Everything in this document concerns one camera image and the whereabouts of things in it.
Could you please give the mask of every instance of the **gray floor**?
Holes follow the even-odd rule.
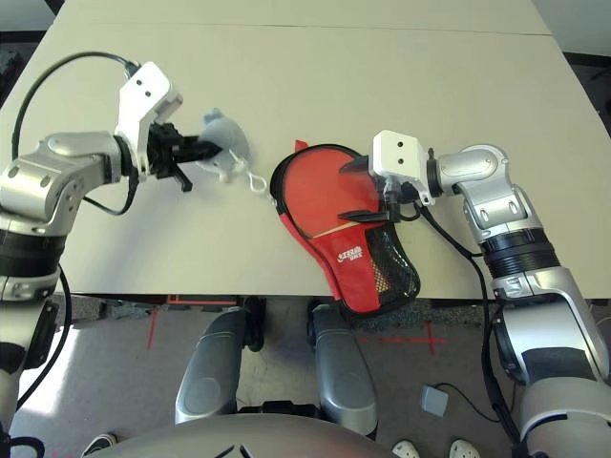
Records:
[[[607,307],[597,309],[598,316],[608,314]],[[171,425],[175,396],[193,345],[217,316],[199,310],[159,312],[150,349],[151,318],[76,324],[64,354],[16,415],[11,433],[35,435],[47,445],[46,456],[63,458],[80,456],[103,431],[129,439]],[[270,399],[316,403],[314,357],[305,341],[305,323],[305,299],[269,301],[265,348],[257,354],[243,353],[239,404],[257,405]],[[419,408],[422,384],[451,382],[481,409],[490,411],[479,366],[481,331],[434,324],[432,333],[444,342],[431,350],[426,342],[378,340],[427,337],[424,325],[357,331],[378,391],[378,442],[390,448],[398,439],[409,438],[423,458],[442,458],[451,439],[460,436],[476,444],[482,457],[509,457],[501,428],[479,418],[454,393],[444,418]],[[24,377],[23,385],[34,376]],[[502,374],[499,379],[509,396],[511,384]],[[31,455],[21,450],[15,456]]]

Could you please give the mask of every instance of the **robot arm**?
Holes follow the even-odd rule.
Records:
[[[605,456],[611,448],[607,348],[533,205],[510,181],[508,163],[492,145],[427,157],[416,138],[384,131],[373,140],[369,172],[392,189],[415,189],[411,198],[422,205],[442,194],[463,196],[504,305],[493,323],[503,368],[527,386],[519,429],[530,455]]]
[[[114,135],[47,136],[0,176],[0,434],[11,427],[21,373],[48,357],[57,314],[49,297],[82,199],[121,177],[136,184],[149,175],[174,177],[190,191],[178,164],[221,151],[160,124],[180,102],[167,76],[148,62],[120,90]]]

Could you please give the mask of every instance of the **black wire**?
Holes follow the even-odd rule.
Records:
[[[68,57],[64,57],[61,60],[58,60],[53,65],[51,65],[46,71],[42,72],[40,76],[34,81],[34,84],[30,87],[26,96],[21,102],[21,107],[19,108],[19,113],[17,114],[17,118],[15,119],[15,127],[12,130],[12,160],[16,160],[19,157],[19,138],[21,136],[21,126],[23,124],[23,120],[26,117],[26,110],[30,106],[30,102],[32,101],[36,91],[42,86],[42,83],[51,76],[56,70],[60,69],[64,65],[73,62],[76,59],[82,59],[84,57],[103,57],[107,59],[114,60],[123,65],[126,69],[130,68],[130,66],[134,65],[127,59],[124,59],[120,55],[111,54],[109,52],[98,52],[98,51],[87,51],[87,52],[78,52],[76,54],[69,55]]]
[[[28,110],[28,107],[30,106],[30,102],[32,102],[32,99],[34,95],[36,94],[36,91],[40,89],[40,86],[42,86],[42,84],[46,81],[46,79],[49,76],[51,76],[55,71],[57,71],[58,69],[62,68],[64,65],[70,62],[73,62],[77,59],[82,59],[85,57],[102,57],[102,58],[114,60],[115,62],[118,62],[119,64],[121,64],[125,68],[128,74],[133,74],[135,70],[138,68],[136,64],[121,57],[120,55],[112,54],[109,52],[99,52],[99,51],[78,52],[76,54],[69,55],[68,57],[65,57],[55,62],[46,71],[44,71],[40,76],[38,76],[36,81],[34,81],[32,86],[26,93],[26,96],[24,97],[23,102],[21,102],[21,107],[19,108],[17,118],[15,119],[15,125],[12,130],[12,160],[16,160],[19,157],[19,141],[21,137],[21,127],[23,125],[23,120],[26,117],[26,111]],[[133,180],[132,176],[130,175],[127,198],[125,201],[125,205],[120,210],[113,210],[111,208],[108,208],[107,206],[97,202],[96,200],[93,200],[92,198],[84,197],[83,200],[85,200],[88,203],[91,203],[93,206],[99,208],[100,210],[110,215],[118,217],[120,215],[123,215],[125,212],[127,212],[129,208],[132,206],[132,202],[134,201],[134,196],[136,195],[137,184],[138,184],[138,181]]]
[[[490,339],[492,337],[493,327],[490,320],[490,305],[488,302],[488,291],[486,289],[486,281],[484,274],[482,273],[479,265],[474,260],[474,254],[467,250],[464,246],[458,243],[450,234],[448,234],[435,220],[429,209],[425,206],[420,207],[420,213],[424,219],[431,225],[431,227],[437,231],[461,256],[463,256],[474,268],[477,278],[479,279],[479,286],[481,289],[482,297],[482,308],[484,313],[484,332],[483,342],[481,346],[481,367],[484,376],[484,385],[486,386],[486,392],[493,410],[498,417],[503,429],[507,433],[514,445],[519,444],[519,431],[517,430],[516,423],[512,418],[511,412],[507,407],[507,402],[503,396],[498,380],[495,377],[493,370],[492,361],[490,357]],[[502,305],[496,310],[496,313],[500,313]]]
[[[420,208],[418,208],[417,205],[413,205],[413,212],[414,213],[412,217],[406,217],[406,216],[399,214],[399,218],[402,219],[403,221],[416,221],[417,219],[420,218]]]
[[[47,362],[47,365],[45,365],[45,368],[42,369],[40,374],[38,374],[36,380],[34,380],[28,390],[23,393],[23,396],[19,398],[19,401],[17,401],[16,410],[19,410],[19,408],[21,408],[21,406],[26,401],[28,401],[30,396],[35,392],[35,390],[42,383],[45,377],[47,377],[47,374],[49,374],[49,371],[51,371],[53,365],[57,361],[57,358],[59,358],[59,354],[61,353],[61,350],[64,348],[66,340],[68,339],[68,332],[70,331],[70,325],[72,324],[73,320],[73,300],[72,296],[70,295],[70,286],[68,285],[68,280],[66,279],[66,275],[64,274],[64,270],[61,268],[61,265],[59,266],[59,280],[61,281],[62,288],[64,288],[64,328],[62,329],[61,337],[59,338],[59,342],[57,343],[57,347],[55,348],[53,355]]]
[[[36,439],[35,437],[13,437],[11,438],[11,448],[14,447],[33,448],[33,450],[36,452],[36,458],[43,458],[45,456],[45,445],[40,439]]]
[[[458,388],[456,385],[452,385],[449,384],[447,382],[442,382],[441,384],[437,384],[434,385],[433,388],[439,388],[440,386],[447,386],[449,388],[452,388],[454,391],[456,391],[460,396],[462,396],[462,398],[467,401],[467,403],[469,404],[469,406],[471,406],[473,408],[473,410],[475,411],[475,413],[477,413],[477,415],[479,415],[480,417],[488,420],[489,422],[492,423],[500,423],[498,420],[495,420],[494,418],[489,417],[488,415],[486,415],[484,412],[482,412],[481,410],[479,410],[475,404],[471,401],[471,399],[469,399],[469,397],[463,393],[460,388]]]
[[[109,208],[99,203],[98,201],[93,200],[92,198],[84,197],[83,200],[88,203],[91,203],[94,207],[99,208],[100,210],[108,213],[109,215],[113,215],[114,217],[120,217],[121,215],[124,215],[132,206],[132,202],[134,202],[134,197],[136,196],[136,189],[139,183],[140,181],[138,178],[137,168],[132,167],[132,172],[130,173],[130,177],[127,183],[127,198],[125,199],[123,208],[121,208],[120,210],[113,210],[112,208]]]
[[[514,407],[516,406],[516,388],[517,388],[517,383],[514,382],[514,387],[512,388],[512,403],[509,406],[510,413],[514,413]]]

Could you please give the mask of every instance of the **wall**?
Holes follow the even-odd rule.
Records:
[[[611,1],[533,0],[565,52],[611,56]]]
[[[0,0],[0,31],[45,31],[53,19],[43,0]]]

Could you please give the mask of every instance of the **white table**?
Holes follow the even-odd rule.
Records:
[[[254,171],[266,177],[296,138],[363,154],[383,129],[415,135],[438,155],[496,144],[584,296],[611,297],[611,141],[528,1],[72,0],[0,114],[2,167],[25,91],[54,61],[85,50],[155,61],[184,97],[171,119],[184,134],[221,107],[245,130]],[[122,82],[121,68],[103,60],[61,70],[31,105],[21,154],[49,133],[112,131]],[[192,193],[150,179],[122,218],[81,205],[62,259],[74,291],[328,294],[267,200],[242,180],[222,185],[184,169]],[[120,206],[125,190],[93,194]],[[433,212],[475,249],[460,207],[461,198],[441,198]],[[471,269],[425,222],[397,230],[422,297],[478,297]]]

